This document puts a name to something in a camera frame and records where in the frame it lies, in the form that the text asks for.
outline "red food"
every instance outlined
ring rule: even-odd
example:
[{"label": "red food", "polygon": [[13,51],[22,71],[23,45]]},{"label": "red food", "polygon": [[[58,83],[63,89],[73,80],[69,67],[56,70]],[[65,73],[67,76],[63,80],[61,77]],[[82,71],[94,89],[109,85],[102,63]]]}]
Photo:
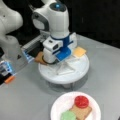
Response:
[{"label": "red food", "polygon": [[74,102],[79,108],[86,108],[89,105],[89,100],[85,96],[77,96]]}]

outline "green food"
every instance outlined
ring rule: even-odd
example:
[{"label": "green food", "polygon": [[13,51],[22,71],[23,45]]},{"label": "green food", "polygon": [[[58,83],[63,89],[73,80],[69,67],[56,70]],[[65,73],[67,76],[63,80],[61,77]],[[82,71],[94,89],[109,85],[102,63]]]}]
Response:
[{"label": "green food", "polygon": [[62,113],[60,120],[76,120],[76,115],[71,111]]}]

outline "gray table surface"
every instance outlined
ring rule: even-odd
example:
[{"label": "gray table surface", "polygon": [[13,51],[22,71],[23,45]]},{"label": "gray table surface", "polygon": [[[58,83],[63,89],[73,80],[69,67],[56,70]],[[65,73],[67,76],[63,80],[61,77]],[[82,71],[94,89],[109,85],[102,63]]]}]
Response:
[{"label": "gray table surface", "polygon": [[[92,96],[102,120],[120,116],[120,49],[78,36],[90,60],[88,80],[77,91]],[[50,109],[63,93],[52,90],[31,62],[9,85],[0,87],[0,120],[50,120]]]}]

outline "white robot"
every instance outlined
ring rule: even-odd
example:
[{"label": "white robot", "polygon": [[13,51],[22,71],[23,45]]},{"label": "white robot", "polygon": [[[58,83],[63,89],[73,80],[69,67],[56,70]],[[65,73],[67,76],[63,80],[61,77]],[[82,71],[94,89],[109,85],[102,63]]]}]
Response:
[{"label": "white robot", "polygon": [[50,36],[43,42],[43,60],[48,64],[68,58],[77,46],[76,34],[69,32],[67,7],[60,1],[42,0],[42,8],[33,11],[34,26],[41,31],[49,31]]},{"label": "white robot", "polygon": [[21,15],[8,8],[3,0],[0,0],[0,47],[4,51],[4,60],[8,60],[15,72],[27,64],[27,60],[20,48],[18,40],[6,35],[17,30],[23,24]]}]

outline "round white platform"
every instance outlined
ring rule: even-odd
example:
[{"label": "round white platform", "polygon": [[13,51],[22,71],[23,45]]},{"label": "round white platform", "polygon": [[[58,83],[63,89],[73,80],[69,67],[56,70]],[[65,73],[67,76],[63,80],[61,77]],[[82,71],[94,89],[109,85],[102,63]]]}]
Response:
[{"label": "round white platform", "polygon": [[83,78],[89,69],[89,60],[86,55],[75,58],[71,56],[57,65],[39,64],[41,76],[50,83],[66,86]]}]

